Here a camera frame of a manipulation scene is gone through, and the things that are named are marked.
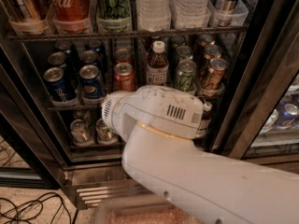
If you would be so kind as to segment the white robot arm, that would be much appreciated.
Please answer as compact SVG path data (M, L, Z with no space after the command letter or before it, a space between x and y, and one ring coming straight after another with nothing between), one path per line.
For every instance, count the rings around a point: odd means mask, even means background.
M106 126L125 142L125 172L204 224L299 224L299 177L197 149L202 102L163 86L114 91Z

